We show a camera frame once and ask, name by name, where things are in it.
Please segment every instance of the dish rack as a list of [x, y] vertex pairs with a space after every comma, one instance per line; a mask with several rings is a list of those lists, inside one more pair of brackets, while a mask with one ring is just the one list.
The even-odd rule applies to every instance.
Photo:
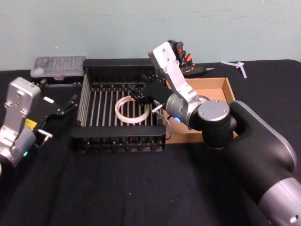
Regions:
[[[79, 153], [157, 152], [165, 146], [166, 128], [162, 118], [150, 112], [137, 124], [120, 121], [115, 104], [129, 96], [129, 89], [141, 90], [143, 75], [153, 75], [148, 59], [86, 59], [77, 125], [71, 131]], [[144, 113], [144, 107], [127, 102], [121, 107], [127, 117]]]

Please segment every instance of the clear plastic container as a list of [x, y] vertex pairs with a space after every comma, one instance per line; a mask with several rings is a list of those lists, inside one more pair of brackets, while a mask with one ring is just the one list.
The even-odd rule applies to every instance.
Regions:
[[34, 67], [30, 72], [33, 78], [52, 77], [63, 80], [65, 77], [83, 76], [82, 56], [40, 56], [36, 58]]

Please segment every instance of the black table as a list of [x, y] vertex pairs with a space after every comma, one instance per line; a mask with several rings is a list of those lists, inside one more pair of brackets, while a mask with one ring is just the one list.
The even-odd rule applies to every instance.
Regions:
[[[215, 67], [207, 77], [228, 77], [236, 99], [280, 132], [301, 159], [301, 63], [245, 62], [247, 79], [233, 66], [205, 66]], [[29, 73], [0, 72], [0, 103], [8, 83]], [[73, 92], [45, 89], [59, 103]], [[0, 124], [4, 114], [1, 104]], [[68, 147], [68, 120], [48, 130], [54, 138], [16, 170], [1, 199], [3, 225], [268, 225], [220, 154], [202, 144], [167, 145], [163, 153], [76, 155]], [[300, 165], [294, 175], [301, 181]]]

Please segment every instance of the robotic arm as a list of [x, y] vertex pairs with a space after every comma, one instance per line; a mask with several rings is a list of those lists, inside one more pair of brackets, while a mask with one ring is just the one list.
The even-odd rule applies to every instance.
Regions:
[[[155, 100], [189, 128], [201, 130], [207, 146], [223, 148], [232, 172], [272, 225], [301, 225], [301, 185], [291, 175], [297, 158], [287, 140], [243, 102], [228, 105], [199, 97], [185, 81], [169, 42], [149, 56], [172, 91], [148, 77], [152, 83], [133, 98], [140, 104]], [[233, 138], [233, 131], [239, 136]]]
[[76, 109], [76, 95], [66, 107], [60, 107], [48, 97], [40, 98], [42, 80], [39, 86], [19, 77], [8, 87], [5, 120], [0, 128], [0, 178], [6, 171], [17, 167], [34, 144], [41, 148], [52, 134], [43, 130], [52, 119], [63, 119]]

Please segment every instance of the brown cardboard tray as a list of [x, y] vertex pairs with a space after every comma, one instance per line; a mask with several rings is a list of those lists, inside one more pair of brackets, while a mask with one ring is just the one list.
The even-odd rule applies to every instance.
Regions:
[[[188, 84], [199, 94], [209, 99], [226, 101], [228, 104], [235, 100], [227, 78], [187, 79]], [[203, 142], [202, 132], [189, 130], [186, 125], [170, 118], [173, 135], [166, 144]]]

